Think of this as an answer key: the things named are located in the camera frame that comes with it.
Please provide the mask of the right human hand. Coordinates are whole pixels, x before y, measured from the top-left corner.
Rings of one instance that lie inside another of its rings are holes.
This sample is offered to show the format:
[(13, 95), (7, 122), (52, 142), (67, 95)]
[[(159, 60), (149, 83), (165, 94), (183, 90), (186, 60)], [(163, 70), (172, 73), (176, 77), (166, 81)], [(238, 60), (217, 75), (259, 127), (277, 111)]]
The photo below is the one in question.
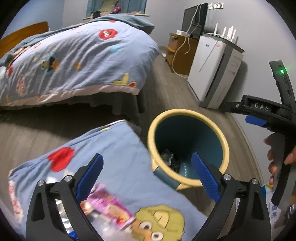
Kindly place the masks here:
[[(277, 167), (273, 161), (273, 152), (271, 149), (267, 152), (267, 159), (271, 161), (271, 163), (268, 166), (269, 173), (271, 174), (271, 177), (269, 178), (269, 185), (273, 185), (274, 181), (274, 175), (277, 172)], [(290, 165), (295, 163), (296, 161), (296, 148), (294, 147), (291, 153), (286, 157), (284, 164)]]

